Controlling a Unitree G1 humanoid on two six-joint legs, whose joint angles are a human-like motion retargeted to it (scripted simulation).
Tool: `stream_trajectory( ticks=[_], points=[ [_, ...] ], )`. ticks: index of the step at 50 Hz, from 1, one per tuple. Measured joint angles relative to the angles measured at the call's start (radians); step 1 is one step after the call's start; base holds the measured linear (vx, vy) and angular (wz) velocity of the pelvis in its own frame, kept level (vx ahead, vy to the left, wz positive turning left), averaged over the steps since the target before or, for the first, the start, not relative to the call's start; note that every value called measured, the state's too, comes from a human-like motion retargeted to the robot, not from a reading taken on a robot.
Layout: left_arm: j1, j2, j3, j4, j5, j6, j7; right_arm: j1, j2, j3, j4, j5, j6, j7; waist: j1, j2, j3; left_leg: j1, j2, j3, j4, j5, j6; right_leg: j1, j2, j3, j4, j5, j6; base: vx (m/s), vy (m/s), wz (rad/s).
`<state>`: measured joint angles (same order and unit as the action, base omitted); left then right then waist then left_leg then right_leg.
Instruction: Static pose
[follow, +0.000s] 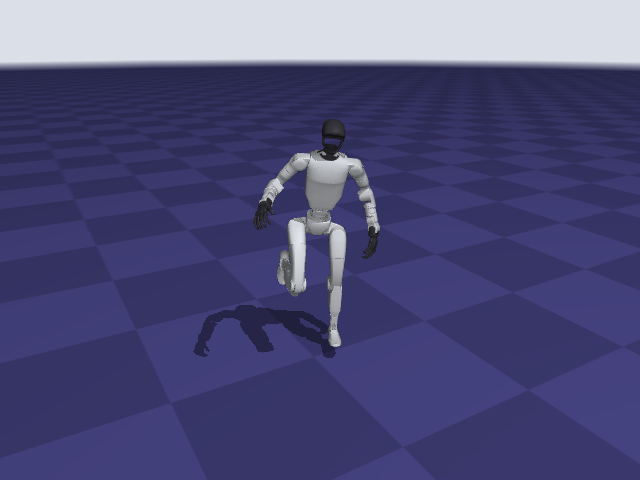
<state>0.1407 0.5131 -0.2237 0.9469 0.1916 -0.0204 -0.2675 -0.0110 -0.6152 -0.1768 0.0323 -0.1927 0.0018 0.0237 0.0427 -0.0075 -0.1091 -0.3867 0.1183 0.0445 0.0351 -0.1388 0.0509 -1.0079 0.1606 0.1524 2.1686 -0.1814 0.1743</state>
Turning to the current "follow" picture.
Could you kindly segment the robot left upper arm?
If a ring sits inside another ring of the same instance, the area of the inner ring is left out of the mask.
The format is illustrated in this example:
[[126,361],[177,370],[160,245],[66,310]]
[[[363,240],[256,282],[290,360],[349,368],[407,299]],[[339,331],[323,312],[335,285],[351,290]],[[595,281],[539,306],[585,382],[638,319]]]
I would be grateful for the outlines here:
[[364,170],[363,164],[359,159],[347,158],[349,166],[349,174],[354,178],[357,186],[360,188],[358,191],[359,200],[362,202],[371,201],[369,196],[369,180]]

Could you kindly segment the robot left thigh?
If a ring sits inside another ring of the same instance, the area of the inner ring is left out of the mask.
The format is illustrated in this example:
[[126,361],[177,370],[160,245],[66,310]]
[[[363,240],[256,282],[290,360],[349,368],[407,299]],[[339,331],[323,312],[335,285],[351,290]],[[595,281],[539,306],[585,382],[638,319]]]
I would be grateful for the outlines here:
[[340,224],[331,221],[329,232],[330,276],[327,277],[327,290],[334,286],[342,286],[342,278],[346,256],[346,231]]

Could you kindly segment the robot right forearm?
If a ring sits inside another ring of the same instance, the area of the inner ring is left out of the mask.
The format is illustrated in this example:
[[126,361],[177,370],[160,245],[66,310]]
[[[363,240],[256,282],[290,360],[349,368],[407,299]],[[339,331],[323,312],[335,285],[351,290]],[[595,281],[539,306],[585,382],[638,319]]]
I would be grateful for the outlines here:
[[[264,190],[264,194],[263,194],[263,196],[262,196],[261,200],[259,201],[259,203],[260,203],[261,201],[266,201],[266,200],[267,200],[267,198],[270,198],[270,199],[271,199],[271,201],[272,201],[272,203],[274,202],[275,197],[277,196],[277,193],[278,193],[277,188],[276,188],[275,186],[273,186],[273,185],[272,185],[272,184],[273,184],[273,182],[274,182],[274,180],[275,180],[275,178],[274,178],[274,179],[272,179],[272,180],[267,184],[267,186],[266,186],[266,188],[265,188],[265,190]],[[271,205],[271,207],[272,207],[272,205]]]

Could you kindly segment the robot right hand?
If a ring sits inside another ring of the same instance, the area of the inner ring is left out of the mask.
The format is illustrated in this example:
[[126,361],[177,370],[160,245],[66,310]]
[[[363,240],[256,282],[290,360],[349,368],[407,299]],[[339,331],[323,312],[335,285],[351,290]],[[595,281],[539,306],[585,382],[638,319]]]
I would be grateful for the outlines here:
[[[269,225],[271,224],[271,223],[270,223],[270,221],[268,220],[268,217],[267,217],[267,213],[268,213],[268,211],[270,211],[270,212],[271,212],[271,214],[272,214],[272,215],[274,215],[274,211],[271,209],[271,205],[272,205],[272,201],[271,201],[271,199],[270,199],[270,198],[267,198],[267,200],[266,200],[266,201],[261,201],[261,202],[259,203],[259,205],[258,205],[258,210],[256,211],[256,213],[255,213],[255,217],[254,217],[254,220],[253,220],[253,222],[254,222],[254,226],[255,226],[255,228],[256,228],[257,230],[259,230],[258,226],[259,226],[261,229],[263,229],[263,227],[261,226],[261,223],[262,223],[262,225],[263,225],[265,228],[267,227],[267,226],[265,225],[265,223],[264,223],[264,219],[263,219],[263,218],[265,218],[265,220],[267,221],[267,223],[268,223]],[[261,223],[260,223],[260,220],[261,220]],[[257,223],[258,223],[258,226],[257,226]]]

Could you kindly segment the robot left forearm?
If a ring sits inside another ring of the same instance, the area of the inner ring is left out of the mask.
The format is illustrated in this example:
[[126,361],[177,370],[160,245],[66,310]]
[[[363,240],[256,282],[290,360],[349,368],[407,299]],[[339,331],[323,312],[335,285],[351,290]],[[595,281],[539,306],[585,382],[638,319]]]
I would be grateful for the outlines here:
[[375,233],[377,233],[380,230],[380,226],[378,224],[378,217],[377,217],[377,212],[375,208],[376,207],[375,198],[374,198],[373,191],[371,189],[369,189],[369,196],[371,201],[363,204],[363,207],[365,209],[366,221],[368,224],[368,232],[369,232],[369,227],[374,226]]

